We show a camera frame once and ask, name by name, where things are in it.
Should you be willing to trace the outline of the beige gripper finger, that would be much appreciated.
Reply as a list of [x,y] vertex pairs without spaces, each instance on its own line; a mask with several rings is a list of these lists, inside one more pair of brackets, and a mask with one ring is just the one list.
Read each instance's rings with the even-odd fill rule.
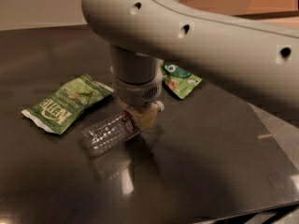
[[156,103],[151,103],[145,107],[135,107],[132,114],[140,131],[146,131],[155,122],[161,108]]

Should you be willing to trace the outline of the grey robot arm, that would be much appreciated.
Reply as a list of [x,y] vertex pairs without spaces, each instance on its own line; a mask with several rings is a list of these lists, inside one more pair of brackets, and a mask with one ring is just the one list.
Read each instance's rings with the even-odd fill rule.
[[296,126],[299,32],[208,13],[174,0],[81,0],[90,28],[126,72],[143,75],[136,55],[175,63]]

